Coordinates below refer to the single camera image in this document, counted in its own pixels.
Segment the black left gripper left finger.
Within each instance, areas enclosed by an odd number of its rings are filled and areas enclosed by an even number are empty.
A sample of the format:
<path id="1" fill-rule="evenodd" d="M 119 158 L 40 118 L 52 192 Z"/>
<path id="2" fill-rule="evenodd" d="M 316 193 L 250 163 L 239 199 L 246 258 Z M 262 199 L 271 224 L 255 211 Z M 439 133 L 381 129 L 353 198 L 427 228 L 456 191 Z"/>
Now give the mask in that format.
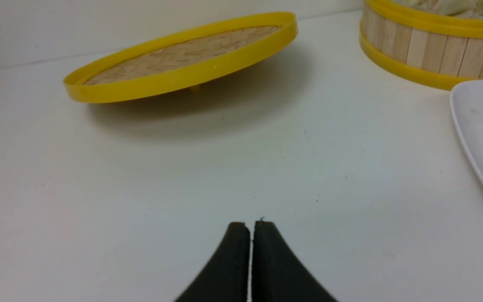
<path id="1" fill-rule="evenodd" d="M 246 225 L 231 222 L 213 256 L 176 301 L 247 301 L 250 243 Z"/>

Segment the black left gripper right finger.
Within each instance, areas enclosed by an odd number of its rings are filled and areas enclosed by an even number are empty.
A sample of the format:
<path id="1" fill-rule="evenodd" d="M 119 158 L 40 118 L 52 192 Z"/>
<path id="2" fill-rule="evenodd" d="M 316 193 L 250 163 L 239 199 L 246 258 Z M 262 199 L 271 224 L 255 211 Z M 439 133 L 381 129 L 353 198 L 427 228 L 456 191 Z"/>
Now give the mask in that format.
<path id="1" fill-rule="evenodd" d="M 274 222 L 256 221 L 252 253 L 253 302 L 335 302 L 295 256 Z"/>

